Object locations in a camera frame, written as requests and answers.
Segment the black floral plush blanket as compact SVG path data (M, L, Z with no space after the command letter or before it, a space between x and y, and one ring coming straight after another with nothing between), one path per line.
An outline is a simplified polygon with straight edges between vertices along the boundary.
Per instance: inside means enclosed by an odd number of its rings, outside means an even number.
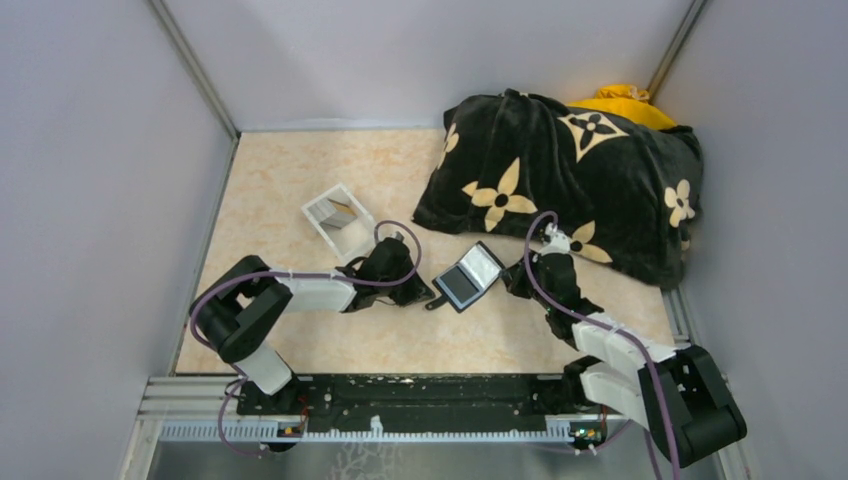
M470 96L443 123L417 225L523 237L551 211L576 254L663 289L681 283L704 173L690 127L652 129L512 89Z

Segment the black leather card holder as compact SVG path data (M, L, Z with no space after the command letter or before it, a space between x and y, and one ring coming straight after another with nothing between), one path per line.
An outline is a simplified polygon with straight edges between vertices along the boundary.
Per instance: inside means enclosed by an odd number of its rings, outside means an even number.
M433 279L439 296L425 305L427 311L449 304L463 313L482 298L502 277L503 262L482 241L477 241L465 254Z

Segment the white plastic card tray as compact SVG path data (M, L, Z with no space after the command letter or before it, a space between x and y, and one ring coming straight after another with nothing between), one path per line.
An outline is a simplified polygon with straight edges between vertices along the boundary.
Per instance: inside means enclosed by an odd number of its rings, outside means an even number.
M301 211L342 263L376 245L376 220L343 183L307 201Z

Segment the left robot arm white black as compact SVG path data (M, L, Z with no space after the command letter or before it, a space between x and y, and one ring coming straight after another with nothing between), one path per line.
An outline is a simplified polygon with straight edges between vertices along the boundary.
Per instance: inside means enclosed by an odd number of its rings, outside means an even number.
M283 315L354 313L380 301L407 307L434 297L410 249L387 238L329 272L274 271L259 256L246 256L193 302L189 326L239 374L240 414L285 414L305 403L306 391L268 341Z

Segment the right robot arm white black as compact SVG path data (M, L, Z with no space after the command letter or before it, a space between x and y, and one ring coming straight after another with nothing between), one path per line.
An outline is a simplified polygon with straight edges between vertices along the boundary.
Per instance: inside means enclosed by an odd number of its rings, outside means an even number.
M614 321L582 295L570 255L532 254L507 268L503 280L510 294L538 302L553 335L582 353L564 369L563 398L572 410L613 408L680 467L747 436L710 353L695 344L658 344Z

